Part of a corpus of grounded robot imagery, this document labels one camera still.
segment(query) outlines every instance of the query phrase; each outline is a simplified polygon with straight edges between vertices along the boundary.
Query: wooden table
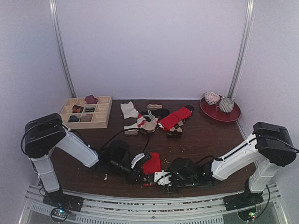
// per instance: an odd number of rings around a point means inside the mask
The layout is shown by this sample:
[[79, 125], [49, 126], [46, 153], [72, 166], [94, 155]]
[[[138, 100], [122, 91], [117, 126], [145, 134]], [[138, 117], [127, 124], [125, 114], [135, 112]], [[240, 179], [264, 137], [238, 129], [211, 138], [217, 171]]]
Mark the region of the wooden table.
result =
[[[116, 132], [123, 129], [123, 116], [120, 103], [127, 100], [114, 100], [107, 129], [79, 130], [84, 139], [93, 147], [100, 148]], [[190, 158], [198, 161], [206, 155], [222, 156], [243, 139], [235, 122], [222, 123], [206, 116], [199, 108], [199, 101], [195, 100], [132, 100], [138, 111], [146, 111], [148, 103], [162, 104], [170, 112], [185, 105], [193, 105], [194, 114], [186, 121], [183, 137], [180, 139], [166, 138], [166, 132], [157, 129], [151, 134], [147, 147], [149, 152], [160, 153], [162, 168], [170, 165], [176, 157]], [[131, 154], [139, 153], [146, 142], [146, 135], [125, 136], [121, 134], [117, 139], [125, 140], [131, 146]], [[159, 186], [145, 187], [126, 183], [124, 177], [108, 174], [104, 181], [104, 173], [95, 173], [83, 166], [79, 161], [62, 150], [56, 149], [52, 155], [55, 172], [63, 189], [119, 197], [187, 197], [203, 196], [235, 192], [244, 188], [244, 183], [255, 171], [254, 164], [232, 174], [227, 180], [219, 182], [213, 189], [189, 187], [180, 189], [179, 194], [166, 194]]]

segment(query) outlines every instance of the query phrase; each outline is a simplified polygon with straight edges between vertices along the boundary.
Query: wooden compartment box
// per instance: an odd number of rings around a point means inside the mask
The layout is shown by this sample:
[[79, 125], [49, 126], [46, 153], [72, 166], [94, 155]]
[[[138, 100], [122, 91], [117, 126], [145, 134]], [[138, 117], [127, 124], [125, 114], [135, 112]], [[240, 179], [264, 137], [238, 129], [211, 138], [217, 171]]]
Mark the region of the wooden compartment box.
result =
[[[88, 129], [88, 128], [107, 128], [109, 115], [112, 105], [111, 97], [96, 97], [97, 104], [86, 104], [85, 98], [71, 98], [69, 99], [61, 113], [62, 122], [71, 129]], [[81, 113], [73, 113], [72, 108], [74, 105], [83, 107]], [[86, 112], [87, 108], [94, 108], [94, 112]], [[79, 118], [79, 122], [69, 122], [70, 116]], [[82, 121], [83, 117], [88, 117], [88, 121]]]

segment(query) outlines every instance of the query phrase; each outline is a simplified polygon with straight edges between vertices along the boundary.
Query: white wall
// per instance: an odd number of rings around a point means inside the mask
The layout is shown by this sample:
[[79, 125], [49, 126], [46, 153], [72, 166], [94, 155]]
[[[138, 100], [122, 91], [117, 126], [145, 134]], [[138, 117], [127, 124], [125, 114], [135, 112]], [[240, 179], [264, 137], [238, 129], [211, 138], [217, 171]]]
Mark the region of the white wall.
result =
[[57, 1], [78, 97], [226, 95], [246, 8], [246, 0]]
[[[299, 1], [259, 0], [236, 102], [247, 134], [258, 122], [288, 128], [299, 147]], [[299, 219], [299, 158], [281, 168], [274, 181], [292, 223]]]
[[0, 222], [14, 224], [36, 181], [20, 150], [24, 126], [69, 97], [48, 0], [0, 0], [0, 96]]

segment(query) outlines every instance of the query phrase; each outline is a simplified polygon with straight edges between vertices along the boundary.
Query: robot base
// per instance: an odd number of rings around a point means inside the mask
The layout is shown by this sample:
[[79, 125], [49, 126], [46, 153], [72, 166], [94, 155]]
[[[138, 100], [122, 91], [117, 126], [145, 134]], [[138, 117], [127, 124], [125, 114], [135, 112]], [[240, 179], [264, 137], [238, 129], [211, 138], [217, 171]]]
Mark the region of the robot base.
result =
[[226, 196], [223, 198], [226, 211], [231, 211], [235, 209], [246, 208], [257, 203], [263, 202], [262, 193], [240, 193], [237, 195]]
[[[81, 207], [83, 204], [83, 198], [73, 195], [63, 194], [65, 198], [65, 203], [62, 206], [63, 209], [72, 210], [72, 211], [81, 211]], [[53, 207], [57, 207], [57, 204], [53, 203], [47, 196], [43, 197], [43, 203], [51, 205]]]

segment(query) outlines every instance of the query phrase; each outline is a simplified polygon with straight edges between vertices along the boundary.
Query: gray striped cup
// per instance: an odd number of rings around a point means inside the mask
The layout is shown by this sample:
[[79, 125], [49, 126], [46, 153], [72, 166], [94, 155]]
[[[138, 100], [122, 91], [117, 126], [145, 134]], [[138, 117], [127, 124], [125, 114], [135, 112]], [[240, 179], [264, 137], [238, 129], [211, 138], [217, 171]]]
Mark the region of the gray striped cup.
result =
[[230, 98], [223, 97], [219, 103], [219, 108], [222, 112], [231, 113], [234, 108], [234, 102]]

